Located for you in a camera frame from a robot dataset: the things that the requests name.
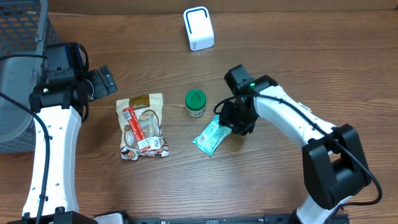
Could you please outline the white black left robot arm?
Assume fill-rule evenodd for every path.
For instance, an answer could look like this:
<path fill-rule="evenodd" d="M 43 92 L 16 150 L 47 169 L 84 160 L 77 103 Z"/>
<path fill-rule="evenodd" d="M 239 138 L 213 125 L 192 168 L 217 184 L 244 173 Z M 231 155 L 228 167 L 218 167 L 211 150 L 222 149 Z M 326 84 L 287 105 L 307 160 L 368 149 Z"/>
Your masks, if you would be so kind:
<path fill-rule="evenodd" d="M 93 223 L 76 198 L 76 142 L 89 102 L 116 92 L 111 73 L 91 70 L 76 42 L 5 55 L 1 64 L 1 150 L 35 151 L 21 223 Z"/>

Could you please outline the green lid jar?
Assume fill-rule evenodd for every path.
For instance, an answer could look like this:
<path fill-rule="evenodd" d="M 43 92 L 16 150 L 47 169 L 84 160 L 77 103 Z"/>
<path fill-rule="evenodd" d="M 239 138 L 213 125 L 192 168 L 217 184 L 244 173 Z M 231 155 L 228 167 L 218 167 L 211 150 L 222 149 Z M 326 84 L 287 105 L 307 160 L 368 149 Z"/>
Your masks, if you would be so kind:
<path fill-rule="evenodd" d="M 190 90 L 185 96 L 185 106 L 191 117 L 201 117 L 205 113 L 206 95 L 201 90 Z"/>

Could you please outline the beige nut snack pouch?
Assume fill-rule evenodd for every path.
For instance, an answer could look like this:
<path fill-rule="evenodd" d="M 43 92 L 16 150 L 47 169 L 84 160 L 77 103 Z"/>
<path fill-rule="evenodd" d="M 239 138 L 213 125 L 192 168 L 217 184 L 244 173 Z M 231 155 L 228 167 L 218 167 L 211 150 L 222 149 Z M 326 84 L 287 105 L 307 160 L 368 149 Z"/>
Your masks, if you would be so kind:
<path fill-rule="evenodd" d="M 150 149 L 141 152 L 132 133 L 130 125 L 123 113 L 123 109 L 133 107 L 139 124 L 146 139 L 150 143 Z M 141 156 L 167 157 L 169 147 L 162 134 L 162 107 L 163 95 L 151 93 L 134 98 L 126 98 L 116 101 L 116 112 L 122 131 L 121 157 L 132 161 Z"/>

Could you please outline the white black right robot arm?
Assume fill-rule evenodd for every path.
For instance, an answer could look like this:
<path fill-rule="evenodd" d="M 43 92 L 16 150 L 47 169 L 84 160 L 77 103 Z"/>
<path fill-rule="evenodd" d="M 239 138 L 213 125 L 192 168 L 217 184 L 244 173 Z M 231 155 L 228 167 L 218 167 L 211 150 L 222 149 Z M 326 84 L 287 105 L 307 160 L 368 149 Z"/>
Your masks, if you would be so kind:
<path fill-rule="evenodd" d="M 334 223 L 339 206 L 371 183 L 369 167 L 357 131 L 337 127 L 294 101 L 271 77 L 253 78 L 243 65 L 230 69 L 224 80 L 235 101 L 226 100 L 220 125 L 245 136 L 263 118 L 302 150 L 308 197 L 286 223 Z"/>

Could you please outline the teal snack packet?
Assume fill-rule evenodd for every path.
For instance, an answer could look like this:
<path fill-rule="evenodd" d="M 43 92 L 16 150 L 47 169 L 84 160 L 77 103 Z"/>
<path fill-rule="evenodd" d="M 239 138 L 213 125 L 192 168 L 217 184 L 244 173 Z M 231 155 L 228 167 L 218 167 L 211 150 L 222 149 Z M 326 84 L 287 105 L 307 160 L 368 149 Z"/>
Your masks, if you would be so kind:
<path fill-rule="evenodd" d="M 223 140 L 231 134 L 231 128 L 220 125 L 219 118 L 218 114 L 215 115 L 202 133 L 192 141 L 193 144 L 210 157 L 213 156 Z"/>

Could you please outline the red snack stick packet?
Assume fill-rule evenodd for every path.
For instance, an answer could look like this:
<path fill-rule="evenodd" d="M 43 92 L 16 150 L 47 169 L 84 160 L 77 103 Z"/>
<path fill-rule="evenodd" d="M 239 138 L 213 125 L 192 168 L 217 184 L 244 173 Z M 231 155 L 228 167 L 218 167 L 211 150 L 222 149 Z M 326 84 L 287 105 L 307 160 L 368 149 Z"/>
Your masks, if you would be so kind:
<path fill-rule="evenodd" d="M 135 140 L 137 142 L 137 146 L 141 152 L 144 152 L 146 150 L 150 149 L 150 143 L 146 139 L 144 132 L 141 128 L 141 125 L 138 122 L 138 119 L 136 117 L 136 114 L 134 112 L 133 107 L 128 107 L 123 109 L 123 113 L 130 125 L 130 128 L 132 130 L 132 133 L 135 137 Z"/>

